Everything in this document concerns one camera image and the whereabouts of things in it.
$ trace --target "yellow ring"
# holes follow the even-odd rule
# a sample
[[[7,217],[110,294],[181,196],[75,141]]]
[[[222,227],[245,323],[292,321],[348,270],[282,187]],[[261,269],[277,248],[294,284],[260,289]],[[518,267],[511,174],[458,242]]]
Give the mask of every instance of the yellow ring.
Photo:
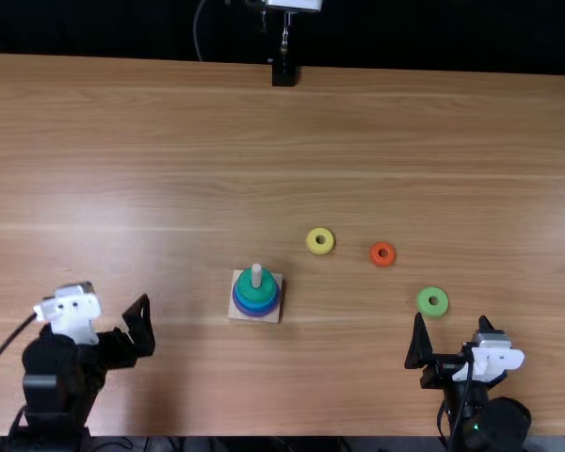
[[[305,237],[305,244],[313,254],[326,254],[334,247],[335,237],[328,229],[315,228]]]

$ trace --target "purple ring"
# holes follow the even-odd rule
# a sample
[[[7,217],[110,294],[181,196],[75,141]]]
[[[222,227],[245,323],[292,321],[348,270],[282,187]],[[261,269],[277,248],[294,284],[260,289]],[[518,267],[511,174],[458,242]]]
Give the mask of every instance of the purple ring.
[[[264,315],[270,314],[272,311],[274,311],[277,308],[277,306],[279,305],[280,294],[281,294],[281,289],[279,285],[276,284],[276,293],[274,294],[272,301],[269,302],[264,309],[261,309],[259,311],[250,310],[245,305],[243,305],[242,297],[240,297],[239,294],[237,293],[236,283],[235,283],[233,288],[234,306],[236,306],[236,309],[238,309],[241,313],[249,317],[263,317]]]

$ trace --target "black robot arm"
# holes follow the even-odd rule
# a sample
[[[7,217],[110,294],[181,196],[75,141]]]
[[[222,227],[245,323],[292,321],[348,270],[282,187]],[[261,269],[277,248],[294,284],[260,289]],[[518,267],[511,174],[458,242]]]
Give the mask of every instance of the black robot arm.
[[[414,317],[412,341],[404,362],[407,369],[424,368],[421,388],[444,391],[438,415],[448,415],[451,452],[519,452],[531,424],[529,410],[520,402],[498,397],[488,399],[488,390],[507,377],[506,369],[517,368],[523,352],[511,347],[509,337],[496,330],[488,318],[479,318],[472,342],[465,342],[456,355],[437,354],[421,314]]]
[[[58,450],[77,450],[88,434],[85,424],[106,372],[134,367],[138,358],[153,355],[150,306],[142,295],[123,314],[129,332],[99,332],[93,345],[76,344],[72,337],[54,333],[51,325],[44,326],[23,354],[27,427],[16,430],[15,444],[42,438],[44,449],[56,444]]]

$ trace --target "blue ring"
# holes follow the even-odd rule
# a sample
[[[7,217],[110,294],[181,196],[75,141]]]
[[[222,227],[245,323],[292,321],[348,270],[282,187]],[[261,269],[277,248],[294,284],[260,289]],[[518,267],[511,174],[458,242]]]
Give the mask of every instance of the blue ring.
[[[241,313],[243,313],[244,315],[248,315],[249,317],[263,317],[264,315],[268,315],[276,309],[276,307],[279,304],[280,293],[281,293],[281,289],[279,285],[276,284],[276,293],[274,294],[272,300],[266,303],[265,305],[263,305],[261,309],[255,309],[255,308],[251,308],[249,305],[247,305],[244,302],[244,299],[236,290],[236,284],[235,284],[233,290],[234,306],[236,306],[236,308]]]

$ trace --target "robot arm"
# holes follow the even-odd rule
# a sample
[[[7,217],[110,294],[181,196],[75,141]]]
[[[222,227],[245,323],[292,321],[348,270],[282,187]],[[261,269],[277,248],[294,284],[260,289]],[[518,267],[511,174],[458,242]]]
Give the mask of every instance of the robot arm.
[[[138,358],[153,355],[149,298],[142,295],[123,314],[127,334],[117,328],[94,331],[92,320],[101,307],[89,282],[57,289],[34,310],[50,325],[23,354],[28,427],[16,430],[13,443],[41,439],[48,442],[42,445],[46,449],[75,451],[88,435],[85,424],[106,372],[134,367]]]
[[[523,352],[511,346],[505,332],[483,315],[472,342],[463,343],[458,354],[433,353],[425,321],[421,314],[415,316],[404,367],[424,367],[421,388],[444,391],[438,428],[446,411],[452,435],[449,442],[441,439],[448,451],[523,450],[531,424],[529,410],[510,398],[488,399],[488,390],[524,361]]]

